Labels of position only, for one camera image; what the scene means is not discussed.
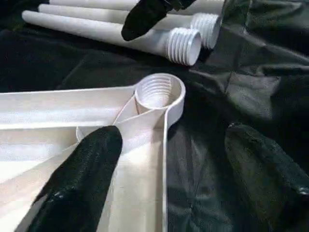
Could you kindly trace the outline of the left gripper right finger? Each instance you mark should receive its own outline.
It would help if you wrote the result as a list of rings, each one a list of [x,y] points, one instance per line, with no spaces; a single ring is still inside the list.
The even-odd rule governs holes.
[[[225,132],[242,199],[270,232],[309,230],[309,176],[274,140],[244,124]]]

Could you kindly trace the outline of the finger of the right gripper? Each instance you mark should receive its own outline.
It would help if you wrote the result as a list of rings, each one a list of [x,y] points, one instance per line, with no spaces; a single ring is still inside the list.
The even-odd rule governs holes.
[[[140,0],[126,16],[121,35],[132,41],[146,34],[172,10],[184,10],[194,0]]]

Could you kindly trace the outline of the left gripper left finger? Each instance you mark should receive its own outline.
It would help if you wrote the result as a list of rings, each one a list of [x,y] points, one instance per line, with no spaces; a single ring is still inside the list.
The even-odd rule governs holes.
[[[95,232],[123,146],[116,126],[80,141],[34,200],[28,232]]]

